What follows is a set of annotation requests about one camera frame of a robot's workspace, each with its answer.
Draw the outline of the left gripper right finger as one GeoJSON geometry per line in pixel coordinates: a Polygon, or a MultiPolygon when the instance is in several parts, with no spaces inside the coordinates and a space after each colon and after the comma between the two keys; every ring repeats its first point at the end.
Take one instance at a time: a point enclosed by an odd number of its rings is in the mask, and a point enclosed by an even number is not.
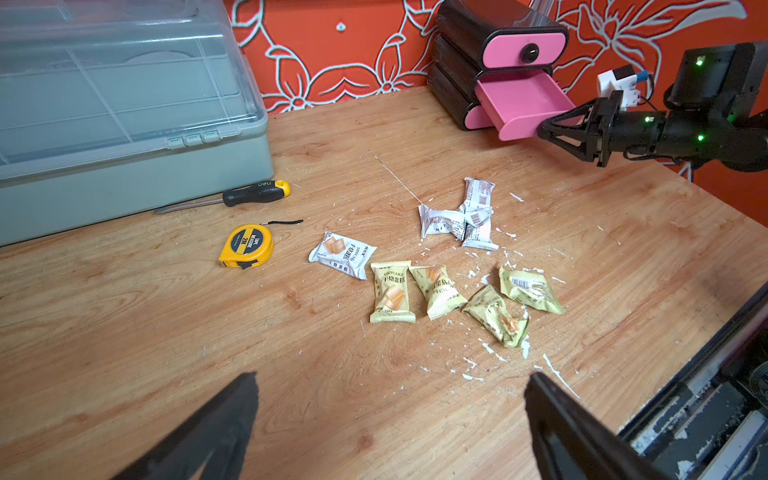
{"type": "Polygon", "coordinates": [[[663,479],[550,378],[529,377],[524,398],[532,449],[543,479],[663,479]]]}

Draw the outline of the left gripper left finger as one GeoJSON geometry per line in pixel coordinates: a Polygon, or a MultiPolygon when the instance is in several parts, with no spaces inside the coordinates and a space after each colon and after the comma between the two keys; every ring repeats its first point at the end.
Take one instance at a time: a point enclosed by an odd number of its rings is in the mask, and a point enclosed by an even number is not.
{"type": "Polygon", "coordinates": [[[117,479],[238,479],[259,405],[254,372],[242,373],[117,479]]]}

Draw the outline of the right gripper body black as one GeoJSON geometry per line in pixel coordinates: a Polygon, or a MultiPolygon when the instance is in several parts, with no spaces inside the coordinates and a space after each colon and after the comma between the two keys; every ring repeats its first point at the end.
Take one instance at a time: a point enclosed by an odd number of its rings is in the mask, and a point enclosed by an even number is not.
{"type": "Polygon", "coordinates": [[[598,167],[606,167],[614,152],[626,151],[626,146],[619,142],[618,133],[615,130],[623,97],[622,90],[615,90],[608,97],[600,97],[594,101],[590,113],[590,121],[593,124],[590,132],[595,136],[593,153],[598,167]]]}

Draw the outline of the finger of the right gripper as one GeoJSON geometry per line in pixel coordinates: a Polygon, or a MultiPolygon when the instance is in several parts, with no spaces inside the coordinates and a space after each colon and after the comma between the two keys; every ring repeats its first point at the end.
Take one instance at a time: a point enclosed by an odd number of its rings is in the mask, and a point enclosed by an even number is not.
{"type": "Polygon", "coordinates": [[[595,108],[600,99],[594,99],[542,121],[536,129],[538,135],[598,135],[600,120],[595,108]]]}
{"type": "Polygon", "coordinates": [[[555,146],[560,147],[577,159],[587,163],[595,162],[601,155],[600,141],[602,138],[580,128],[538,128],[537,135],[555,146]]]}

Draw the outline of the pink top drawer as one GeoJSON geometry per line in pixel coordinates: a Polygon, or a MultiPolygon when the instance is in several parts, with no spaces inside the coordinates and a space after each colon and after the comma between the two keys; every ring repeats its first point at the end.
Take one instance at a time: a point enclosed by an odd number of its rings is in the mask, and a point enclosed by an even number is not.
{"type": "Polygon", "coordinates": [[[562,32],[500,34],[487,42],[480,59],[488,69],[550,65],[566,45],[562,32]]]}

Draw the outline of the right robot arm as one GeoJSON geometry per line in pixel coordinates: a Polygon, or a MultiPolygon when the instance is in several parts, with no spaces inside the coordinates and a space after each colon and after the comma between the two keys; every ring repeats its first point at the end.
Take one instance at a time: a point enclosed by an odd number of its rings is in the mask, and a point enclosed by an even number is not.
{"type": "Polygon", "coordinates": [[[767,69],[764,41],[690,49],[664,93],[664,110],[635,110],[627,68],[604,73],[598,98],[544,120],[540,138],[581,161],[670,159],[697,169],[717,160],[741,172],[767,168],[767,114],[753,113],[767,69]]]}

